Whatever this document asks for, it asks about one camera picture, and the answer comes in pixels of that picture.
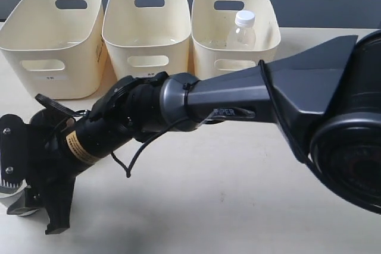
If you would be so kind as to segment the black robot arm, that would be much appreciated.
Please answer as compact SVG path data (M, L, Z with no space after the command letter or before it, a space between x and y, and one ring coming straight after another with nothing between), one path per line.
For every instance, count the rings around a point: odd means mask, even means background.
M380 32L339 36L304 52L201 80L189 73L118 80L89 110L38 94L25 123L1 117L7 215L44 209L46 234L70 226L76 177L130 140L225 121L278 126L294 157L343 200L380 213Z

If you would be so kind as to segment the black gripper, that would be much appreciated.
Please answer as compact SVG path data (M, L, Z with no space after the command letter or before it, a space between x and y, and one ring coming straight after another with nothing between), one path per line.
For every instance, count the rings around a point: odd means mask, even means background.
M28 160L23 197L7 215L16 210L45 207L49 224L46 235L61 234L70 228L71 204L76 177L131 141L139 125L118 112L104 117L82 117L64 130L27 124Z

